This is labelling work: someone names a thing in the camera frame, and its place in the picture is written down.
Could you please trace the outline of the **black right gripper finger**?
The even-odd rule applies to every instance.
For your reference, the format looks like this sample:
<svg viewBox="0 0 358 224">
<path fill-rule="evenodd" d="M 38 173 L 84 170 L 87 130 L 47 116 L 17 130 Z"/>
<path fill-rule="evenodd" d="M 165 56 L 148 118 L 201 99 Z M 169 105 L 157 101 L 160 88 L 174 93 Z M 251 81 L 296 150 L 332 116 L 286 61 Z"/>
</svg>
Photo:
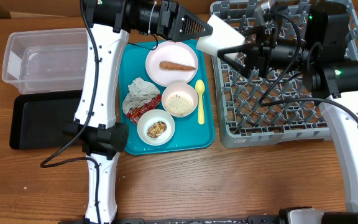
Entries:
<svg viewBox="0 0 358 224">
<path fill-rule="evenodd" d="M 253 50 L 253 44 L 242 44 L 234 47 L 228 47 L 217 51 L 217 57 L 220 59 L 235 59 L 239 53 L 248 54 Z"/>
<path fill-rule="evenodd" d="M 244 62 L 241 62 L 239 58 L 229 58 L 227 60 L 227 64 L 235 71 L 240 73 L 244 78 L 249 78 L 251 71 L 254 69 L 253 61 L 245 60 Z"/>
</svg>

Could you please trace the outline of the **cream plastic cup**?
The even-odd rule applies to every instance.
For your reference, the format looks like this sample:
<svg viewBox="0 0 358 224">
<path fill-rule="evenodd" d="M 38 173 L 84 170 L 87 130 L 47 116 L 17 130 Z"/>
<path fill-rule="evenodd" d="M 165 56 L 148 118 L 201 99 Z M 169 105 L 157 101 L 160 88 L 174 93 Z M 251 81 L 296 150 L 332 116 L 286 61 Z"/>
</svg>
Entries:
<svg viewBox="0 0 358 224">
<path fill-rule="evenodd" d="M 208 20 L 208 24 L 213 28 L 213 33 L 198 39 L 196 45 L 198 50 L 217 57 L 218 50 L 244 44 L 246 38 L 218 16 L 212 15 Z"/>
</svg>

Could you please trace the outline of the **orange carrot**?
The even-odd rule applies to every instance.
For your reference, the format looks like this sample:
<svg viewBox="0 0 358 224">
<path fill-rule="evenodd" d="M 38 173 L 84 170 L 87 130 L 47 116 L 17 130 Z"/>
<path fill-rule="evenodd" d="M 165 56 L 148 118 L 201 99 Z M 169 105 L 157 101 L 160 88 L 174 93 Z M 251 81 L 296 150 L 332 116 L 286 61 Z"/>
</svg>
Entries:
<svg viewBox="0 0 358 224">
<path fill-rule="evenodd" d="M 186 72 L 196 70 L 195 67 L 189 65 L 182 65 L 179 63 L 168 62 L 168 61 L 160 62 L 159 67 L 163 70 L 177 70 L 177 71 L 186 71 Z"/>
</svg>

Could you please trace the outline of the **pink bowl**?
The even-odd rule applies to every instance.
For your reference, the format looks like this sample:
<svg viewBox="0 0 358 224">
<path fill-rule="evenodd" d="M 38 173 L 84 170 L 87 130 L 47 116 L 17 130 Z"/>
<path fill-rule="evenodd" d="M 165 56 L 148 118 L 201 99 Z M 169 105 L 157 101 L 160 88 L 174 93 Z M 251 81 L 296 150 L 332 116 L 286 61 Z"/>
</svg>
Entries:
<svg viewBox="0 0 358 224">
<path fill-rule="evenodd" d="M 189 84 L 174 83 L 163 91 L 162 106 L 172 116 L 182 118 L 194 112 L 198 106 L 198 95 Z"/>
</svg>

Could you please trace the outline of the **white rice pile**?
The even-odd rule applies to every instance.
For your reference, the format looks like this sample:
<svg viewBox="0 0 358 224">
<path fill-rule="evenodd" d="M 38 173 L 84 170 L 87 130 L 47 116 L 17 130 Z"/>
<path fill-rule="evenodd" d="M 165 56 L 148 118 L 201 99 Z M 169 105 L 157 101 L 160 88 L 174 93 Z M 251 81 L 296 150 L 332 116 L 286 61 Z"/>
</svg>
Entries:
<svg viewBox="0 0 358 224">
<path fill-rule="evenodd" d="M 193 102 L 181 95 L 170 95 L 165 101 L 165 109 L 175 115 L 184 116 L 191 112 Z"/>
</svg>

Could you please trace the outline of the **white napkin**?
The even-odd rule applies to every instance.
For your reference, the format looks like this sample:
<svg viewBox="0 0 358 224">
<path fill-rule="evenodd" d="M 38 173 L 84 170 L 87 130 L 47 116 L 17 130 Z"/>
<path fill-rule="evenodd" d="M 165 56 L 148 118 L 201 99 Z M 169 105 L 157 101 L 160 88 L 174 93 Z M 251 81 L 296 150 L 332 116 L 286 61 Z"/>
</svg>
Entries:
<svg viewBox="0 0 358 224">
<path fill-rule="evenodd" d="M 147 82 L 140 77 L 133 80 L 128 89 L 129 93 L 122 103 L 124 114 L 128 114 L 130 109 L 142 107 L 160 94 L 160 90 L 153 83 Z"/>
</svg>

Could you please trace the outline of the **red snack wrapper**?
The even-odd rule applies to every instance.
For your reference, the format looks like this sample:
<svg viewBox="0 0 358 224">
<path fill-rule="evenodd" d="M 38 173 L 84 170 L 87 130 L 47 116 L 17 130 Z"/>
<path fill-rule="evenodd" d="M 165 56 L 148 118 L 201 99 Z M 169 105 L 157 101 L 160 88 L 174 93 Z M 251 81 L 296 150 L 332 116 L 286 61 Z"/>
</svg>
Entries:
<svg viewBox="0 0 358 224">
<path fill-rule="evenodd" d="M 139 108 L 131 108 L 129 112 L 126 113 L 126 117 L 129 118 L 132 123 L 137 125 L 140 117 L 146 112 L 156 109 L 158 104 L 161 102 L 161 99 L 162 95 L 158 94 L 156 97 L 152 98 L 150 102 L 145 103 L 143 106 Z"/>
</svg>

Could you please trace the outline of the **white bowl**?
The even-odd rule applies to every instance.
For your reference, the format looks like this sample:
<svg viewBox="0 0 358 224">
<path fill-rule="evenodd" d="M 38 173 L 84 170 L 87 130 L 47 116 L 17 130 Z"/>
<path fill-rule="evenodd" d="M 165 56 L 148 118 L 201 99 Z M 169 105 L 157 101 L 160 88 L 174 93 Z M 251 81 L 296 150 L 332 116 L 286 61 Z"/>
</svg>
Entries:
<svg viewBox="0 0 358 224">
<path fill-rule="evenodd" d="M 164 110 L 150 110 L 143 114 L 137 123 L 139 137 L 151 146 L 160 146 L 169 142 L 174 132 L 174 119 Z"/>
</svg>

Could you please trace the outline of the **brown food scrap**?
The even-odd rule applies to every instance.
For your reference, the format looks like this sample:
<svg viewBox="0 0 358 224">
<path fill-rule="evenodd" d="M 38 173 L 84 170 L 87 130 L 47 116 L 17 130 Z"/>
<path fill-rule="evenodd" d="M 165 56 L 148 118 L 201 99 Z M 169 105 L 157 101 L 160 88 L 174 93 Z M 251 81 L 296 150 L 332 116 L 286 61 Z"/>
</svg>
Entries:
<svg viewBox="0 0 358 224">
<path fill-rule="evenodd" d="M 157 139 L 166 130 L 167 130 L 166 123 L 164 123 L 162 121 L 157 121 L 156 123 L 154 123 L 147 129 L 147 135 L 148 135 L 148 137 L 150 137 L 152 139 Z"/>
</svg>

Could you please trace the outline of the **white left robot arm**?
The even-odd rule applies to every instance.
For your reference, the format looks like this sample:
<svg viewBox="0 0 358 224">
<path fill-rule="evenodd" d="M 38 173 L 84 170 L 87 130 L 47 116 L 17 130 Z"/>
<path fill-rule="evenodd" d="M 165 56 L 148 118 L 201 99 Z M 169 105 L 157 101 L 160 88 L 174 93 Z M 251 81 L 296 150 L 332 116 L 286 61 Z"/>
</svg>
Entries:
<svg viewBox="0 0 358 224">
<path fill-rule="evenodd" d="M 80 2 L 80 11 L 88 53 L 81 100 L 67 129 L 82 140 L 88 164 L 88 207 L 79 223 L 114 223 L 117 161 L 129 134 L 128 125 L 116 121 L 115 94 L 129 34 L 182 42 L 211 35 L 213 28 L 174 1 L 89 0 Z"/>
</svg>

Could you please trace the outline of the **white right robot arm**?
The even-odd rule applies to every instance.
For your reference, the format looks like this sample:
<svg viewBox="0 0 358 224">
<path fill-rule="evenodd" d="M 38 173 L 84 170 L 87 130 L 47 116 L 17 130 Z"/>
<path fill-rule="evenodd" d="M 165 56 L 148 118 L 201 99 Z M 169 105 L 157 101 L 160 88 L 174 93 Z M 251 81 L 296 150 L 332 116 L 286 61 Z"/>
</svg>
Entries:
<svg viewBox="0 0 358 224">
<path fill-rule="evenodd" d="M 290 20 L 288 8 L 274 1 L 257 7 L 260 25 L 244 31 L 253 44 L 225 47 L 217 56 L 248 76 L 257 69 L 265 77 L 269 68 L 283 73 L 298 70 L 303 84 L 328 125 L 342 170 L 346 211 L 329 212 L 311 207 L 281 209 L 272 223 L 358 223 L 358 61 L 345 56 L 350 14 L 345 4 L 323 1 L 311 5 L 306 32 L 294 41 L 279 39 L 279 30 L 265 33 L 268 24 Z"/>
</svg>

